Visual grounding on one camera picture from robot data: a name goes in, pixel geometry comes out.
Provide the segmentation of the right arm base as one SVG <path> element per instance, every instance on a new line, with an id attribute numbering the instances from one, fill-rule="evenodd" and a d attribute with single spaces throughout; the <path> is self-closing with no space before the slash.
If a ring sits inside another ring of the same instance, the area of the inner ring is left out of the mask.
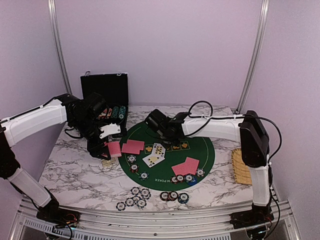
<path id="1" fill-rule="evenodd" d="M 230 215 L 229 223 L 234 229 L 251 227 L 259 224 L 272 222 L 274 220 L 272 213 L 254 212 L 253 210 L 235 212 Z"/>

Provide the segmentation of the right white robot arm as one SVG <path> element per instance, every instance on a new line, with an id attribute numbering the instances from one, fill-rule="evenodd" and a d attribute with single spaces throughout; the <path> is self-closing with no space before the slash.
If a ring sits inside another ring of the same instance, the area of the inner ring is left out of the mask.
<path id="1" fill-rule="evenodd" d="M 245 114 L 226 116 L 195 115 L 190 110 L 179 112 L 174 117 L 166 116 L 160 110 L 151 111 L 144 122 L 158 134 L 161 140 L 174 143 L 188 137 L 226 139 L 240 143 L 244 164 L 249 168 L 253 202 L 247 219 L 258 224 L 270 212 L 273 181 L 270 153 L 270 138 L 263 122 L 275 123 L 258 116 L 253 110 Z"/>

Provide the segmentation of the blue small blind button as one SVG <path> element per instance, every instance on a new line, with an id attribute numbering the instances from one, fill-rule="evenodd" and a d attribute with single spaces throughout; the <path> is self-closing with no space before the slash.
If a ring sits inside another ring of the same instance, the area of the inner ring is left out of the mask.
<path id="1" fill-rule="evenodd" d="M 186 183 L 189 186 L 194 186 L 194 185 L 196 185 L 198 183 L 198 179 L 195 176 L 193 176 L 192 180 L 188 180 L 188 181 L 186 181 Z"/>

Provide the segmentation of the blue chips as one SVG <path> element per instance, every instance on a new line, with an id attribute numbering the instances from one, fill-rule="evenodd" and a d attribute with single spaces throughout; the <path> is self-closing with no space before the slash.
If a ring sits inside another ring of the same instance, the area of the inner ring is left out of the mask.
<path id="1" fill-rule="evenodd" d="M 205 171 L 202 168 L 198 168 L 196 170 L 196 175 L 197 175 L 197 177 L 202 178 L 205 176 Z"/>
<path id="2" fill-rule="evenodd" d="M 126 158 L 127 162 L 133 164 L 137 161 L 137 157 L 135 155 L 128 155 Z"/>

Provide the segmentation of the brown chip stack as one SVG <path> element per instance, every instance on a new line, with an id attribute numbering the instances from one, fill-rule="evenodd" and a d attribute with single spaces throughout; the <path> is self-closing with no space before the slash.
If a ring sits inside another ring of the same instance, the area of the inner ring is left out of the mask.
<path id="1" fill-rule="evenodd" d="M 175 201 L 178 198 L 178 193 L 176 191 L 170 191 L 168 192 L 168 199 L 170 201 Z"/>

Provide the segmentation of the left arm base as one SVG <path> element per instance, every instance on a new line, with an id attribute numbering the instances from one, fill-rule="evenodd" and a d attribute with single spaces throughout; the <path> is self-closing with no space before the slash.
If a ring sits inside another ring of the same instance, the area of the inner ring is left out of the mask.
<path id="1" fill-rule="evenodd" d="M 39 208 L 36 217 L 40 220 L 56 224 L 56 228 L 64 226 L 76 227 L 79 223 L 80 213 L 64 208 Z"/>

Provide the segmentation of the teal chip stack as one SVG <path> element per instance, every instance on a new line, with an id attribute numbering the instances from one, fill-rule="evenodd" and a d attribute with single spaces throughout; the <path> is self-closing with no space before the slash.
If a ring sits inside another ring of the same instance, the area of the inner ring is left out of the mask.
<path id="1" fill-rule="evenodd" d="M 180 193 L 177 200 L 180 204 L 186 204 L 189 201 L 189 195 L 185 192 Z"/>

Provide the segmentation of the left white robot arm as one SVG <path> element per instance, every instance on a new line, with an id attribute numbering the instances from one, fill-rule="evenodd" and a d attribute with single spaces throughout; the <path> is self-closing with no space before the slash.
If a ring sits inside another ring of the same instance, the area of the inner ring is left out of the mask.
<path id="1" fill-rule="evenodd" d="M 104 98 L 92 93 L 85 99 L 71 94 L 53 97 L 43 105 L 8 117 L 0 123 L 0 176 L 22 191 L 38 206 L 38 210 L 53 223 L 63 219 L 63 211 L 56 198 L 22 168 L 12 151 L 19 141 L 49 127 L 67 123 L 87 140 L 92 157 L 109 159 L 103 126 L 98 116 L 107 108 Z"/>

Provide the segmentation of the red playing card deck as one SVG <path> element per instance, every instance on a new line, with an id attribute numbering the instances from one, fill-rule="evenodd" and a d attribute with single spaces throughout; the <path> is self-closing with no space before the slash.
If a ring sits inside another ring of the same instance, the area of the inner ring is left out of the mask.
<path id="1" fill-rule="evenodd" d="M 120 142 L 119 141 L 108 142 L 106 144 L 106 146 L 108 147 L 109 154 L 110 154 L 111 158 L 121 157 L 122 156 L 122 152 L 121 152 L 121 147 L 120 147 Z"/>

